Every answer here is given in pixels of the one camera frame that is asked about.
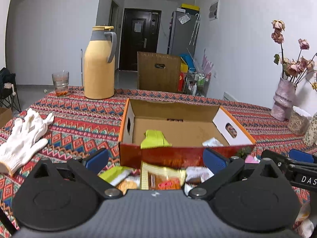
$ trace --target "wrapped vase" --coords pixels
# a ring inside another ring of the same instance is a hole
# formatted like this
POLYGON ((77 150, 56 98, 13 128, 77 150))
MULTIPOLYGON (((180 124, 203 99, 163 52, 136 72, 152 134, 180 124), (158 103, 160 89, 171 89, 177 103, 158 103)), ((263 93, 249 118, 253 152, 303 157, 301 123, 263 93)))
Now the wrapped vase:
POLYGON ((296 85, 294 83, 280 78, 280 82, 273 97, 275 103, 271 110, 271 116, 279 121, 284 121, 286 111, 293 106, 295 92, 296 85))
POLYGON ((309 113, 294 106, 287 127, 292 133, 303 135, 307 130, 311 118, 309 113))
POLYGON ((307 146, 312 146, 317 141, 317 113, 314 114, 309 127, 303 137, 303 142, 307 146))

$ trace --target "table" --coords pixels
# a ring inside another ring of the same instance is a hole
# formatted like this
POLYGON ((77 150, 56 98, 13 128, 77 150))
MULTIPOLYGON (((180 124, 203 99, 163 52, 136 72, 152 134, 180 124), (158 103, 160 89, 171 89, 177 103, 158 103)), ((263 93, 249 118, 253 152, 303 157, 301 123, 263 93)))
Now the table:
MULTIPOLYGON (((229 102, 211 98, 196 97, 145 90, 118 89, 110 99, 90 100, 84 96, 82 87, 70 87, 66 97, 56 97, 55 92, 49 93, 43 99, 31 105, 31 108, 46 117, 53 112, 54 123, 49 126, 45 138, 49 140, 47 147, 34 155, 32 160, 13 176, 0 175, 0 206, 17 226, 13 217, 11 204, 17 192, 34 165, 42 158, 48 157, 53 162, 65 162, 74 156, 85 157, 100 148, 111 152, 111 160, 107 168, 119 164, 118 136, 125 101, 133 99, 182 102, 201 105, 222 105, 247 131, 256 139, 257 145, 253 156, 260 156, 262 151, 270 149, 281 154, 287 154, 290 149, 299 149, 310 154, 317 152, 317 146, 307 147, 301 136, 292 134, 287 129, 287 121, 280 122, 270 116, 270 109, 240 102, 229 102)), ((10 135, 12 124, 10 120, 0 130, 0 143, 10 135)), ((306 190, 294 188, 302 203, 309 199, 306 190)), ((9 237, 9 233, 1 225, 0 237, 9 237)))

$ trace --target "yellow thermos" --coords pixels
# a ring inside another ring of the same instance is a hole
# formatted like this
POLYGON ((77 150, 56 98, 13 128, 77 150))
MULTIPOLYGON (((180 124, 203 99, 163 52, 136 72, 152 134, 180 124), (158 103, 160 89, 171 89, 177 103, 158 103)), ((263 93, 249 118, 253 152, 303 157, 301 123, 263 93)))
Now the yellow thermos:
POLYGON ((112 26, 95 26, 84 56, 85 97, 104 99, 115 93, 117 35, 112 26))

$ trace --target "refrigerator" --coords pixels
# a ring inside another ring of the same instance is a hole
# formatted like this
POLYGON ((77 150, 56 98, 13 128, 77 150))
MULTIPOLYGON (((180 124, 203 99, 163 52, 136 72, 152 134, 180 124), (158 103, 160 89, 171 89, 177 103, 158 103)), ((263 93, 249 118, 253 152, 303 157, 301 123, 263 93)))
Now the refrigerator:
POLYGON ((179 18, 184 15, 183 12, 174 11, 172 13, 171 23, 170 23, 170 34, 168 40, 167 54, 168 55, 180 55, 180 54, 188 54, 188 50, 192 56, 195 53, 196 41, 191 42, 189 45, 189 41, 191 40, 191 34, 193 33, 195 21, 197 19, 196 15, 191 15, 191 19, 182 24, 179 21, 179 18))

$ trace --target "white glove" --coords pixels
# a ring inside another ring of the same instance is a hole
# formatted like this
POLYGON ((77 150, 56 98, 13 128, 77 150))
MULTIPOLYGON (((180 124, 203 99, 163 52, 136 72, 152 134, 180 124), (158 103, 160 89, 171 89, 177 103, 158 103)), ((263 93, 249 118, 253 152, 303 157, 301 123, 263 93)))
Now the white glove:
POLYGON ((0 146, 0 173, 11 176, 29 162, 32 156, 43 149, 48 143, 47 139, 39 140, 47 131, 47 126, 54 120, 50 113, 45 120, 29 109, 24 118, 17 118, 12 133, 7 142, 0 146))

